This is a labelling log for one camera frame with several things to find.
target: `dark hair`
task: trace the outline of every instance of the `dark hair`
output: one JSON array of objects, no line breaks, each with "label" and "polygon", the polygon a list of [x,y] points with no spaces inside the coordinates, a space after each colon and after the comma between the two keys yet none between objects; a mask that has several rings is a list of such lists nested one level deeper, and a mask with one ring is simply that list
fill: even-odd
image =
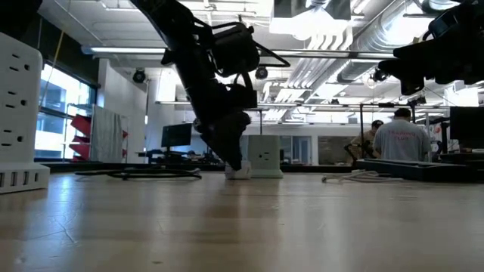
[{"label": "dark hair", "polygon": [[395,117],[405,117],[410,118],[411,111],[409,109],[398,109],[395,111]]},{"label": "dark hair", "polygon": [[371,127],[372,128],[379,128],[381,125],[383,125],[383,121],[382,120],[374,120],[371,123]]}]

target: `white curtain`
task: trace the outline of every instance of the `white curtain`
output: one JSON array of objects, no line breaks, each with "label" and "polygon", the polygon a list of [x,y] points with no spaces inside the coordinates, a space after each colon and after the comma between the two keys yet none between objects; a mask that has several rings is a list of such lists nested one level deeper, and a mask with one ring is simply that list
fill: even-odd
[{"label": "white curtain", "polygon": [[92,118],[91,161],[119,163],[123,160],[121,115],[95,107]]}]

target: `security camera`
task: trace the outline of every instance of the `security camera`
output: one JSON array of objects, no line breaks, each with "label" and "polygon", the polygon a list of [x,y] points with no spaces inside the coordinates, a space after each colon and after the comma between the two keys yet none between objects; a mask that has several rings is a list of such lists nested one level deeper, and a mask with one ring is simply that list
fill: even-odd
[{"label": "security camera", "polygon": [[371,75],[371,79],[373,79],[375,82],[384,82],[386,79],[388,79],[389,74],[376,68],[375,73]]},{"label": "security camera", "polygon": [[265,67],[259,67],[256,70],[256,79],[267,79],[268,74]]},{"label": "security camera", "polygon": [[136,68],[136,72],[133,75],[133,81],[136,83],[143,83],[146,80],[146,74],[143,68]]}]

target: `robotic arm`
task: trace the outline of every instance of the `robotic arm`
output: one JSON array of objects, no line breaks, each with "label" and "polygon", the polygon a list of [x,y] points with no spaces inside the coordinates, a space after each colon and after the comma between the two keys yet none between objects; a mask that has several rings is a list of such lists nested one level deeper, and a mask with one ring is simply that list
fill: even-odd
[{"label": "robotic arm", "polygon": [[[253,41],[252,27],[233,22],[209,26],[176,0],[131,0],[148,18],[168,46],[161,64],[175,64],[197,120],[195,129],[219,157],[241,169],[240,136],[250,117],[244,109],[257,107],[248,72],[258,66],[289,66],[275,53]],[[213,33],[214,29],[225,29]],[[282,64],[259,64],[259,50]],[[223,85],[216,74],[237,75]],[[245,86],[237,84],[239,76]]]},{"label": "robotic arm", "polygon": [[402,82],[402,94],[411,95],[424,88],[424,79],[439,84],[464,80],[471,85],[484,79],[484,1],[455,0],[430,22],[423,39],[433,39],[397,48],[396,60],[378,64],[383,73]]}]

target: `gray t-shirt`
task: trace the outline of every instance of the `gray t-shirt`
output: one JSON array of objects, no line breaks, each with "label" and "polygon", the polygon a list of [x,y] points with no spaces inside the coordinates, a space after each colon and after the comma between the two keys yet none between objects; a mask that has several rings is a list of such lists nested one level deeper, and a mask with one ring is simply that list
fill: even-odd
[{"label": "gray t-shirt", "polygon": [[373,148],[381,150],[381,159],[420,162],[431,151],[430,139],[424,130],[401,119],[380,126]]}]

